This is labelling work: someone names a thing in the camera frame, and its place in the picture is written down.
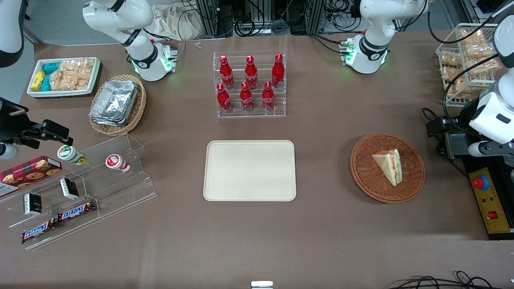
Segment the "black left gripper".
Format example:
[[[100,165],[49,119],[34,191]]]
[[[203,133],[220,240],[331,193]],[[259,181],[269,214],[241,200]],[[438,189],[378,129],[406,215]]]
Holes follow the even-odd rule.
[[[465,117],[454,117],[454,118],[448,118],[446,116],[440,116],[436,119],[433,119],[429,121],[426,124],[426,135],[429,138],[435,137],[440,138],[445,133],[449,134],[464,134],[460,129],[456,128],[455,126],[452,126],[450,123],[450,120],[454,121],[457,125],[459,125],[462,128],[468,128],[469,127],[469,119]]]

